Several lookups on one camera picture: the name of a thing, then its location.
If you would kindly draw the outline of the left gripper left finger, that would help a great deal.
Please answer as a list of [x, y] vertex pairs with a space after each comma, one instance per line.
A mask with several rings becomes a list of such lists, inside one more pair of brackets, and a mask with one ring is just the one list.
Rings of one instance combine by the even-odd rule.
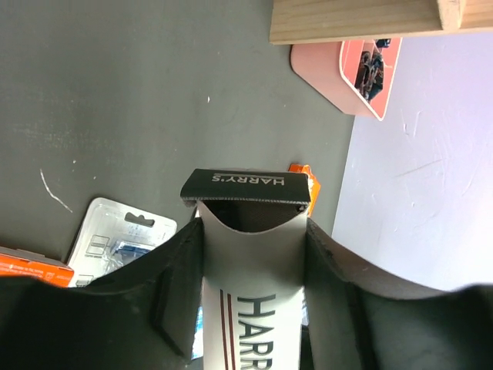
[[3, 369], [185, 369], [203, 278], [203, 224], [82, 288], [1, 279]]

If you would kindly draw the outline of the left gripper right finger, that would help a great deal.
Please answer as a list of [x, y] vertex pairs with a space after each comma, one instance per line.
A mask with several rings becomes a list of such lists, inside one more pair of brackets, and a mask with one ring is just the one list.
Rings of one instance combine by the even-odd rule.
[[377, 267], [309, 221], [304, 369], [490, 369], [492, 287], [440, 291]]

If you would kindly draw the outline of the blue razor blister pack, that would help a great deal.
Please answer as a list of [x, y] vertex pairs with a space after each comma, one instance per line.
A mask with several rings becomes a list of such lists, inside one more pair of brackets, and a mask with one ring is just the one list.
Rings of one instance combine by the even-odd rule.
[[153, 251], [177, 231], [168, 218], [103, 197], [94, 199], [68, 259], [71, 288], [84, 287]]

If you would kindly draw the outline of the white Harry's box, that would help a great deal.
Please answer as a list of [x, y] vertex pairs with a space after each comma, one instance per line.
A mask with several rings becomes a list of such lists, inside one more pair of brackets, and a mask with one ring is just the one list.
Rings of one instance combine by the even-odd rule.
[[307, 176], [192, 172], [180, 193], [203, 222], [203, 366], [300, 366]]

